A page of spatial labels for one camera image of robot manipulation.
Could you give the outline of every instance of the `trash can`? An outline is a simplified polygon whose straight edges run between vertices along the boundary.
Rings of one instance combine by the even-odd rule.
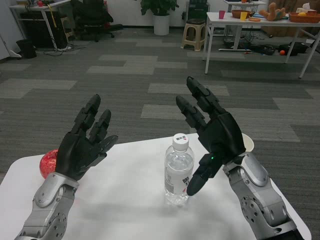
[[[22,54],[27,59],[33,59],[37,56],[36,51],[34,49],[34,45],[31,40],[23,39],[16,42],[19,48],[22,51]]]

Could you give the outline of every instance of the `potted plant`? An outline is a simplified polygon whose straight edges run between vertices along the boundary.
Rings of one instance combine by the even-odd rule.
[[[150,9],[153,13],[154,34],[164,36],[169,34],[170,13],[179,5],[177,0],[141,0],[141,13],[145,15]]]

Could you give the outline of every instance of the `white cup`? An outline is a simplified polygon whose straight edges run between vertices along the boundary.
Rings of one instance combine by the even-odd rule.
[[[245,151],[252,152],[252,150],[255,148],[254,141],[251,139],[251,137],[249,137],[248,135],[246,135],[244,133],[242,133],[242,138],[243,138]]]

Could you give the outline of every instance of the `red ball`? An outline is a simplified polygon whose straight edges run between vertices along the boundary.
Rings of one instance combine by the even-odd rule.
[[[40,161],[40,173],[44,179],[47,178],[49,173],[52,173],[56,170],[56,162],[57,162],[57,153],[58,149],[54,149],[52,151],[47,152]]]

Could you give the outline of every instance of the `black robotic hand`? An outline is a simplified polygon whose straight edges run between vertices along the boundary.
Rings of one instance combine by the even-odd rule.
[[[219,105],[216,96],[191,76],[187,78],[186,85],[197,100],[197,105],[210,117],[210,121],[206,123],[205,117],[195,106],[182,96],[176,97],[176,104],[186,117],[185,121],[196,129],[200,143],[209,152],[199,161],[199,168],[187,187],[187,194],[192,196],[209,178],[216,175],[222,165],[245,152],[246,148],[237,122]]]
[[[100,96],[94,95],[80,110],[72,130],[64,136],[56,158],[57,173],[78,181],[90,167],[101,162],[107,156],[106,152],[117,142],[116,135],[105,139],[111,119],[109,109],[93,125],[100,102]],[[92,125],[88,139],[86,133]]]

